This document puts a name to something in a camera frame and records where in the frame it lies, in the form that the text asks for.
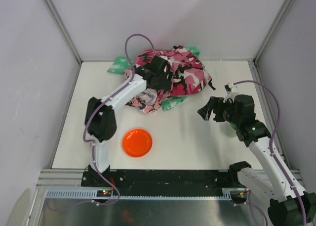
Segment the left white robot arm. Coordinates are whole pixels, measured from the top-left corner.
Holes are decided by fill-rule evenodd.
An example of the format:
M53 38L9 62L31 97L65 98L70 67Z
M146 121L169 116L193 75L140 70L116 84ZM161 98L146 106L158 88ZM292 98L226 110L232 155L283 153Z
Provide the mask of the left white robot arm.
M90 166L103 173L109 166L109 140L117 131L116 115L134 96L146 89L171 91L173 73L167 57L154 55L144 66L134 65L132 73L110 94L88 101L83 141L92 145Z

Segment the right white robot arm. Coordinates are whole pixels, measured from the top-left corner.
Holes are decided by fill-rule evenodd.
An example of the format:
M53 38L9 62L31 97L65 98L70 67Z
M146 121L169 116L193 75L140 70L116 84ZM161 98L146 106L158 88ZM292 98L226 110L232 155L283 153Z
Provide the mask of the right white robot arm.
M256 119L252 96L237 92L236 84L225 86L226 97L210 97L198 114L205 120L214 114L215 122L228 122L240 142L260 162L267 179L261 178L247 162L230 165L237 181L268 204L267 212L275 226L305 226L316 215L316 195L307 193L297 181L274 145L275 133Z

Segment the pink camouflage cloth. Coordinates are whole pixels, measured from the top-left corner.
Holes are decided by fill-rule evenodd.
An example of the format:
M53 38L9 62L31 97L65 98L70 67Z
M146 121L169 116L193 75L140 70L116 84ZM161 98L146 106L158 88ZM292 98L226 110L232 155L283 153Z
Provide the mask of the pink camouflage cloth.
M157 92L161 101L198 94L212 81L198 57L181 45L171 50L156 50L156 55L166 59L167 69L173 72L172 90Z

